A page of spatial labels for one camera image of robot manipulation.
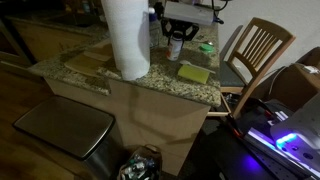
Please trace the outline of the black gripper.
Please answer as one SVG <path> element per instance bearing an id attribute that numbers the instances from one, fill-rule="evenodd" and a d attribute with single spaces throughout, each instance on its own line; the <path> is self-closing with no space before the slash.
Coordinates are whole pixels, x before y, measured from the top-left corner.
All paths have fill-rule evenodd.
<path id="1" fill-rule="evenodd" d="M 199 30 L 199 26 L 195 23 L 167 18 L 161 20 L 161 28 L 162 34 L 165 37 L 170 37 L 174 31 L 183 32 L 184 41 L 191 41 Z M 192 31 L 188 34 L 186 31 L 189 28 L 191 28 Z"/>

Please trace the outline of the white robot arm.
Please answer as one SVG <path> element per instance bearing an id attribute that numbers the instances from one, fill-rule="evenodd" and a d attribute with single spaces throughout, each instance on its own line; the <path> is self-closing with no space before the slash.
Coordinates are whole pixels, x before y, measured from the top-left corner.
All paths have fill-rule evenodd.
<path id="1" fill-rule="evenodd" d="M 259 18 L 250 21 L 225 61 L 229 74 L 241 82 L 238 85 L 240 98 L 233 109 L 225 112 L 227 115 L 239 115 L 258 81 L 293 40 L 292 34 L 274 23 Z M 272 140 L 275 148 L 286 153 L 300 155 L 307 151 L 317 152 L 319 112 L 320 98 L 314 95 L 286 120 L 252 121 L 248 134 L 265 141 Z"/>

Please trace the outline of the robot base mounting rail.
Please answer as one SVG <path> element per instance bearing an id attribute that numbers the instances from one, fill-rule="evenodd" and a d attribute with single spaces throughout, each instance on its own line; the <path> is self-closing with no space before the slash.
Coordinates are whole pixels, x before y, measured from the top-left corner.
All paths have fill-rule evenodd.
<path id="1" fill-rule="evenodd" d="M 320 99 L 293 112 L 277 100 L 264 102 L 235 121 L 243 138 L 304 178 L 319 180 Z"/>

